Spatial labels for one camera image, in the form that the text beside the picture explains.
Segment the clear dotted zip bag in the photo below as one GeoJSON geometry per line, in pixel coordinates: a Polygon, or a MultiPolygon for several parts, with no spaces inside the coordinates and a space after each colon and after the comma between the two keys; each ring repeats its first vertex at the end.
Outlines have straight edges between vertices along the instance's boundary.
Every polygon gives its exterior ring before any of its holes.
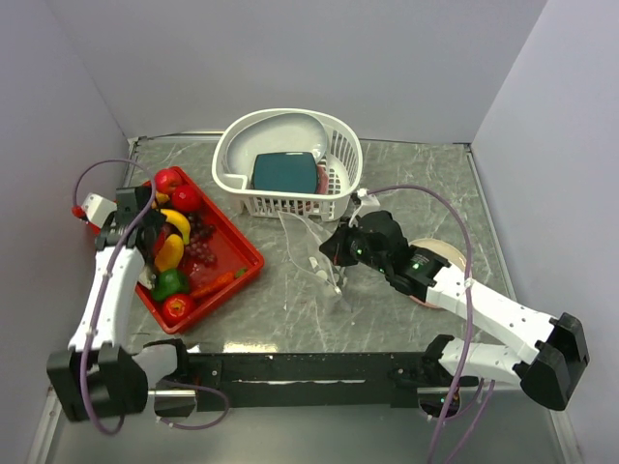
{"type": "Polygon", "coordinates": [[[347,286],[345,268],[336,266],[319,250],[332,235],[308,217],[278,212],[291,262],[309,282],[316,301],[328,310],[351,312],[344,296],[347,286]]]}

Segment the red faceted apple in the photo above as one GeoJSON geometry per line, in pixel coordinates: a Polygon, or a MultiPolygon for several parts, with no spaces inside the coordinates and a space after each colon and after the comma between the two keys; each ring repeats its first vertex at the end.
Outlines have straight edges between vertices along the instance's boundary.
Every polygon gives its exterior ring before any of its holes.
{"type": "Polygon", "coordinates": [[[170,203],[176,211],[192,214],[200,210],[202,198],[192,186],[184,184],[173,191],[170,203]]]}

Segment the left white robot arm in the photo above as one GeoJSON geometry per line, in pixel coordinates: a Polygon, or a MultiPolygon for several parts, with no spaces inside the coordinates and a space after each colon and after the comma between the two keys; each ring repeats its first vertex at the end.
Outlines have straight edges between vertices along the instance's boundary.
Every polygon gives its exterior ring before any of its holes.
{"type": "Polygon", "coordinates": [[[140,276],[154,260],[164,224],[146,186],[119,188],[110,201],[96,194],[82,218],[99,227],[94,239],[95,275],[81,321],[65,350],[49,355],[46,372],[71,422],[123,420],[141,413],[149,390],[163,381],[172,389],[192,377],[185,344],[174,338],[149,342],[138,353],[125,348],[129,312],[140,276]]]}

